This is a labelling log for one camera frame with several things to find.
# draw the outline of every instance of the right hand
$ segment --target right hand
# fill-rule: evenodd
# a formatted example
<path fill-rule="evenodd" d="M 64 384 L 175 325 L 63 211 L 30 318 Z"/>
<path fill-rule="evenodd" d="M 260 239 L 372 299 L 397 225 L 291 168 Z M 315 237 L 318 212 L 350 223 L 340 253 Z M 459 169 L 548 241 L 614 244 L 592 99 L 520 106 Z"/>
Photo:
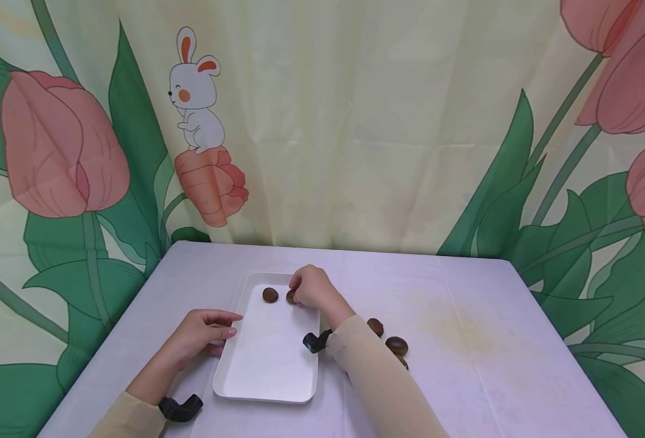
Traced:
<path fill-rule="evenodd" d="M 308 265 L 298 269 L 289 286 L 296 289 L 295 302 L 319 309 L 332 330 L 356 314 L 332 285 L 327 273 L 317 266 Z"/>

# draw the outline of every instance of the flower stem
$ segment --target flower stem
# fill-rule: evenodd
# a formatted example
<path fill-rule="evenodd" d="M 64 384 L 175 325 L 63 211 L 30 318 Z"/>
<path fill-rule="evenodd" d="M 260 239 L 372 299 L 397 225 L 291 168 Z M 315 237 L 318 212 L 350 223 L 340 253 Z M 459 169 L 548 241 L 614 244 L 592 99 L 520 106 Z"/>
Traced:
<path fill-rule="evenodd" d="M 72 79 L 75 83 L 79 83 L 77 73 L 74 72 L 72 63 L 69 62 L 69 57 L 67 57 L 67 52 L 64 51 L 64 47 L 61 45 L 55 24 L 52 24 L 52 18 L 50 17 L 50 12 L 47 10 L 45 0 L 30 0 L 30 3 L 33 5 L 38 26 L 40 26 L 47 47 L 50 49 L 52 57 L 54 57 L 55 62 L 60 68 L 60 72 L 65 77 Z"/>
<path fill-rule="evenodd" d="M 563 121 L 565 115 L 568 114 L 571 106 L 573 106 L 573 103 L 580 95 L 580 92 L 583 91 L 583 88 L 585 88 L 585 85 L 589 82 L 590 78 L 595 73 L 595 70 L 597 70 L 599 64 L 602 63 L 603 59 L 604 57 L 602 56 L 602 54 L 597 54 L 595 56 L 595 58 L 591 61 L 590 65 L 587 66 L 583 74 L 580 75 L 580 79 L 578 79 L 578 81 L 575 83 L 575 86 L 573 86 L 571 91 L 565 97 L 563 103 L 560 104 L 560 108 L 558 108 L 558 111 L 556 111 L 556 115 L 553 116 L 551 123 L 549 123 L 545 131 L 543 131 L 543 135 L 540 138 L 539 143 L 537 143 L 537 146 L 534 147 L 534 151 L 531 152 L 529 161 L 526 162 L 524 175 L 528 174 L 531 168 L 537 165 L 537 162 L 539 162 L 539 158 L 543 153 L 543 149 L 545 149 L 548 142 L 551 141 L 553 133 L 556 132 L 556 129 L 560 125 L 560 122 Z"/>
<path fill-rule="evenodd" d="M 106 302 L 101 294 L 101 276 L 99 272 L 98 251 L 96 250 L 97 231 L 101 232 L 96 217 L 96 212 L 86 212 L 81 216 L 84 227 L 84 248 L 86 248 L 86 268 L 89 274 L 89 288 L 96 305 L 99 318 L 104 325 L 106 333 L 111 332 L 111 320 L 106 309 Z"/>
<path fill-rule="evenodd" d="M 42 313 L 38 312 L 33 306 L 19 298 L 12 290 L 10 290 L 4 283 L 0 281 L 0 300 L 2 303 L 9 306 L 15 313 L 19 314 L 22 318 L 35 324 L 36 326 L 44 329 L 50 335 L 58 338 L 64 343 L 69 342 L 69 335 L 67 332 L 56 324 L 51 319 L 45 317 Z"/>
<path fill-rule="evenodd" d="M 594 353 L 609 353 L 612 355 L 631 356 L 631 358 L 639 358 L 645 360 L 645 349 L 634 346 L 621 346 L 613 343 L 579 343 L 573 346 L 568 346 L 570 352 L 574 355 L 586 352 Z"/>
<path fill-rule="evenodd" d="M 575 167 L 580 163 L 580 160 L 585 155 L 585 152 L 590 148 L 597 135 L 602 132 L 602 128 L 598 124 L 594 124 L 590 127 L 588 132 L 583 135 L 580 141 L 575 146 L 575 149 L 570 153 L 563 167 L 560 168 L 556 178 L 553 179 L 551 186 L 548 188 L 548 191 L 545 192 L 545 197 L 542 200 L 542 203 L 537 210 L 536 216 L 534 216 L 534 221 L 531 222 L 531 225 L 541 225 L 543 219 L 548 213 L 549 208 L 553 205 L 553 201 L 556 200 L 558 193 L 565 185 L 565 182 L 575 170 Z"/>
<path fill-rule="evenodd" d="M 167 235 L 167 220 L 169 219 L 169 215 L 171 215 L 171 212 L 174 211 L 174 208 L 178 206 L 178 204 L 181 203 L 182 200 L 187 199 L 187 195 L 185 193 L 180 193 L 176 198 L 172 199 L 167 208 L 164 209 L 164 215 L 162 215 L 162 223 L 160 227 L 160 232 L 164 232 L 164 250 L 169 249 L 170 245 L 170 239 L 169 236 Z"/>
<path fill-rule="evenodd" d="M 538 259 L 535 259 L 533 262 L 529 263 L 528 265 L 521 268 L 517 268 L 517 272 L 525 273 L 529 271 L 529 269 L 535 268 L 540 264 L 547 262 L 548 260 L 551 260 L 553 257 L 558 257 L 559 255 L 565 252 L 568 252 L 571 249 L 575 249 L 582 245 L 589 244 L 596 238 L 605 237 L 608 235 L 616 234 L 617 232 L 633 230 L 633 229 L 637 231 L 640 231 L 643 229 L 643 223 L 641 222 L 641 218 L 639 216 L 635 216 L 635 215 L 629 216 L 629 217 L 621 218 L 618 221 L 607 223 L 607 225 L 599 227 L 598 229 L 592 230 L 588 232 L 588 234 L 581 235 L 579 238 L 572 239 L 569 242 L 564 243 L 563 245 L 553 248 L 548 253 L 545 253 L 544 255 L 542 255 Z"/>

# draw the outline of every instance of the hand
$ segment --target hand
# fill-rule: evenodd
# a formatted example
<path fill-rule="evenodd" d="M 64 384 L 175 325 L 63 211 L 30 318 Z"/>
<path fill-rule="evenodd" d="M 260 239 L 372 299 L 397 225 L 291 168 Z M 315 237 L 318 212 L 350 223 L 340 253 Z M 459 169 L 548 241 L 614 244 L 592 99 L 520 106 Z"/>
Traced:
<path fill-rule="evenodd" d="M 161 349 L 144 366 L 127 388 L 133 397 L 151 405 L 158 405 L 164 398 L 180 370 L 185 369 L 199 352 L 220 356 L 222 347 L 212 341 L 225 341 L 236 335 L 230 327 L 242 315 L 224 310 L 194 309 L 176 327 Z M 212 327 L 220 324 L 224 327 Z"/>
<path fill-rule="evenodd" d="M 308 265 L 298 269 L 289 286 L 296 289 L 295 302 L 319 309 L 332 330 L 356 314 L 332 285 L 327 273 L 317 266 Z"/>
<path fill-rule="evenodd" d="M 212 341 L 225 341 L 236 335 L 236 328 L 231 327 L 233 321 L 239 321 L 242 315 L 226 312 L 225 310 L 194 309 L 176 327 L 174 333 L 157 351 L 154 359 L 166 366 L 184 370 L 190 361 L 201 351 L 213 356 L 222 354 L 222 346 L 212 344 Z M 212 327 L 210 324 L 220 324 L 224 327 Z"/>

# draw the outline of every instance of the brown chestnut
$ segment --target brown chestnut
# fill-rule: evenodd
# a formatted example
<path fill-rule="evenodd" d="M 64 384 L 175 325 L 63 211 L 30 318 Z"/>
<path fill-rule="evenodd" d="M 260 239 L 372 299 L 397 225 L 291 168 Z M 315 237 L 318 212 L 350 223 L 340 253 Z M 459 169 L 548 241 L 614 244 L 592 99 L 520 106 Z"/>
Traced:
<path fill-rule="evenodd" d="M 396 355 L 404 356 L 408 354 L 408 343 L 404 339 L 398 336 L 391 336 L 387 338 L 385 345 L 394 352 Z"/>
<path fill-rule="evenodd" d="M 383 336 L 383 324 L 381 323 L 381 321 L 376 318 L 371 318 L 367 321 L 367 324 L 373 331 L 373 333 L 376 333 L 378 335 L 378 337 Z"/>
<path fill-rule="evenodd" d="M 264 301 L 267 303 L 276 303 L 278 300 L 278 292 L 273 287 L 267 287 L 262 294 Z"/>
<path fill-rule="evenodd" d="M 295 289 L 291 289 L 288 291 L 286 294 L 286 301 L 288 301 L 288 304 L 295 304 L 295 300 L 293 300 L 293 296 L 295 295 Z"/>
<path fill-rule="evenodd" d="M 396 357 L 398 360 L 400 360 L 400 363 L 402 364 L 402 366 L 404 366 L 404 367 L 405 367 L 405 369 L 406 369 L 406 370 L 410 370 L 410 368 L 409 368 L 409 366 L 408 366 L 407 361 L 406 361 L 405 359 L 403 359 L 403 358 L 402 358 L 402 356 L 395 355 L 395 357 Z"/>

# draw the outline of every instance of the white rabbit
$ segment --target white rabbit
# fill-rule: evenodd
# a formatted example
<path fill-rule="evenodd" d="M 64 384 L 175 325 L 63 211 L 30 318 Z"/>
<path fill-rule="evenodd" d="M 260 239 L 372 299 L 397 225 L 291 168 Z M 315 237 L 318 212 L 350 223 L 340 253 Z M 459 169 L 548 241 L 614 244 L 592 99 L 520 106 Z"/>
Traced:
<path fill-rule="evenodd" d="M 184 121 L 176 126 L 184 130 L 188 149 L 202 153 L 221 146 L 225 141 L 225 128 L 208 109 L 215 105 L 213 77 L 220 74 L 220 63 L 212 56 L 203 56 L 197 63 L 191 62 L 195 51 L 192 28 L 181 28 L 176 41 L 181 63 L 171 69 L 169 97 L 184 116 Z"/>

